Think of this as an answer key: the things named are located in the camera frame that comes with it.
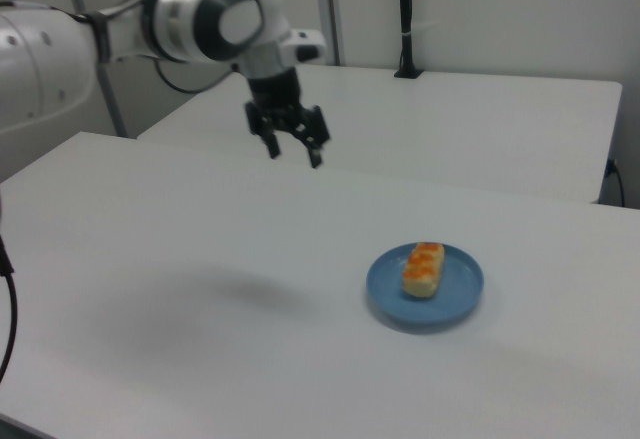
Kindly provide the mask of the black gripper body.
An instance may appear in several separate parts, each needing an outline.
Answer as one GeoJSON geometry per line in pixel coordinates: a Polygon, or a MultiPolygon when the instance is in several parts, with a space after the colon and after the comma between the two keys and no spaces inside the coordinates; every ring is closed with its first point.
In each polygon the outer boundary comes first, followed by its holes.
{"type": "Polygon", "coordinates": [[[330,133],[319,106],[301,104],[301,86],[294,67],[275,76],[248,79],[252,100],[245,104],[249,130],[263,141],[268,131],[286,132],[304,144],[307,137],[323,145],[330,133]]]}

